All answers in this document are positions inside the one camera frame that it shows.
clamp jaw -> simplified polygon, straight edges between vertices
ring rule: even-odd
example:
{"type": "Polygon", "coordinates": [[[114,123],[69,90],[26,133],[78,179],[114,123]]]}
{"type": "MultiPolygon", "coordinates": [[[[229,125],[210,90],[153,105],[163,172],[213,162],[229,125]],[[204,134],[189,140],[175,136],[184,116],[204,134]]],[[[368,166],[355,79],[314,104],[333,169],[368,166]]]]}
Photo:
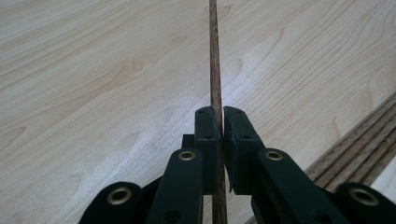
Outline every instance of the clamp jaw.
{"type": "Polygon", "coordinates": [[[286,152],[265,147],[244,111],[229,106],[223,138],[213,109],[197,110],[195,134],[183,135],[162,177],[142,189],[106,187],[79,223],[202,223],[203,195],[218,190],[221,147],[230,191],[251,195],[258,223],[396,223],[396,205],[374,189],[317,187],[286,152]]]}

wood grain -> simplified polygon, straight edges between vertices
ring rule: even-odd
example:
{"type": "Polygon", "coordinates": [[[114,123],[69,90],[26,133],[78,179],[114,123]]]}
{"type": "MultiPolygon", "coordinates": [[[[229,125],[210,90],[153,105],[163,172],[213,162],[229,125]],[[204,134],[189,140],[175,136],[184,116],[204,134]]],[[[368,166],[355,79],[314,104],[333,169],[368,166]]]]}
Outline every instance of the wood grain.
{"type": "MultiPolygon", "coordinates": [[[[215,110],[216,119],[220,133],[222,130],[222,105],[221,105],[221,75],[219,58],[219,31],[218,31],[218,8],[216,0],[209,0],[209,35],[210,35],[210,104],[215,110]]],[[[226,224],[227,220],[227,200],[225,196],[225,168],[224,151],[220,153],[220,176],[218,193],[212,197],[213,223],[226,224]]]]}
{"type": "Polygon", "coordinates": [[[329,191],[345,182],[370,186],[396,154],[394,145],[396,92],[306,172],[329,191]]]}
{"type": "MultiPolygon", "coordinates": [[[[396,92],[393,0],[218,1],[224,105],[303,168],[396,92]]],[[[0,223],[77,223],[210,104],[207,0],[0,2],[0,223]]],[[[252,216],[227,194],[229,223],[252,216]]],[[[204,223],[210,222],[205,206],[204,223]]]]}

wooden board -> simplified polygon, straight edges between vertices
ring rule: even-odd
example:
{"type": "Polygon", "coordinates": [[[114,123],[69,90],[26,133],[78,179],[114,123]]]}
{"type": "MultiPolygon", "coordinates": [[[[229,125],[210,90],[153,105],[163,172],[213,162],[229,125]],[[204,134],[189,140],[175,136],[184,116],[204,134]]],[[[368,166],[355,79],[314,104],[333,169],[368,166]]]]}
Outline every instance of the wooden board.
{"type": "MultiPolygon", "coordinates": [[[[223,105],[306,169],[396,91],[396,2],[218,1],[223,105]]],[[[209,105],[207,0],[0,3],[0,223],[77,223],[209,105]]],[[[251,216],[228,194],[228,219],[251,216]]],[[[210,213],[205,207],[205,223],[210,213]]]]}
{"type": "MultiPolygon", "coordinates": [[[[346,182],[362,183],[396,203],[396,92],[305,172],[335,192],[346,182]]],[[[247,223],[257,223],[252,217],[247,223]]]]}

thin wooden strip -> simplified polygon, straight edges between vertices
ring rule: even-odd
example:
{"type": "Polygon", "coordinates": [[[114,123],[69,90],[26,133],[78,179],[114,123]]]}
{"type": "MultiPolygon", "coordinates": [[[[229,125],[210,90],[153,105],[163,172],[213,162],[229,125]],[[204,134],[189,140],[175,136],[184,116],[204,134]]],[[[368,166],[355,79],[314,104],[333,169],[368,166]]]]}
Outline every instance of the thin wooden strip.
{"type": "Polygon", "coordinates": [[[381,160],[384,160],[384,155],[391,150],[392,146],[396,143],[396,129],[384,139],[378,148],[370,155],[370,157],[351,175],[347,182],[361,183],[366,174],[370,173],[381,160]]]}
{"type": "MultiPolygon", "coordinates": [[[[219,130],[222,133],[221,80],[219,65],[219,33],[216,0],[209,0],[210,23],[210,104],[216,112],[219,130]]],[[[212,197],[212,215],[214,224],[227,223],[227,201],[225,196],[224,153],[220,154],[220,181],[218,194],[212,197]]]]}
{"type": "Polygon", "coordinates": [[[396,143],[390,148],[390,150],[385,154],[382,159],[376,164],[376,166],[363,178],[362,184],[366,186],[371,186],[376,178],[384,171],[388,164],[396,156],[396,143]]]}
{"type": "Polygon", "coordinates": [[[393,93],[384,104],[382,104],[376,111],[369,115],[357,128],[349,132],[345,137],[343,137],[334,147],[330,148],[327,153],[325,153],[320,159],[314,162],[305,172],[308,176],[317,182],[317,184],[324,186],[325,183],[320,183],[319,179],[332,167],[332,164],[339,159],[347,149],[351,148],[361,137],[367,133],[373,126],[383,126],[386,120],[383,120],[380,124],[377,122],[387,115],[387,113],[393,114],[394,106],[396,105],[396,92],[393,93]]]}
{"type": "Polygon", "coordinates": [[[396,116],[394,116],[384,128],[382,128],[374,137],[372,137],[367,144],[361,147],[355,145],[359,153],[357,153],[357,155],[352,157],[343,167],[341,167],[340,172],[338,172],[335,177],[330,182],[328,182],[325,188],[329,191],[335,191],[338,185],[346,182],[395,127],[396,116]]]}
{"type": "Polygon", "coordinates": [[[315,179],[315,183],[324,187],[328,185],[328,183],[334,179],[338,173],[340,173],[345,166],[349,164],[350,161],[360,152],[361,148],[365,145],[369,144],[375,136],[389,123],[389,120],[396,115],[396,104],[392,106],[392,108],[387,111],[377,122],[375,122],[362,136],[360,136],[356,141],[353,141],[351,146],[347,149],[343,149],[344,152],[336,158],[336,160],[329,164],[325,171],[315,179]]]}

wooden table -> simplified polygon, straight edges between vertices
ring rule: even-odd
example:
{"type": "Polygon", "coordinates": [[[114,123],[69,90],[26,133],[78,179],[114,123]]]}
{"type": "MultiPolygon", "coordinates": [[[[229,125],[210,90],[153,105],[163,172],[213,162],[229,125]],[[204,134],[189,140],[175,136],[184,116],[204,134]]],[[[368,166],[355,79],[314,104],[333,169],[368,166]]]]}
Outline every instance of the wooden table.
{"type": "MultiPolygon", "coordinates": [[[[303,169],[396,91],[394,0],[218,16],[223,104],[303,169]]],[[[162,175],[209,105],[208,22],[207,0],[1,1],[0,223],[77,223],[105,186],[162,175]]],[[[228,211],[252,216],[248,197],[228,211]]]]}

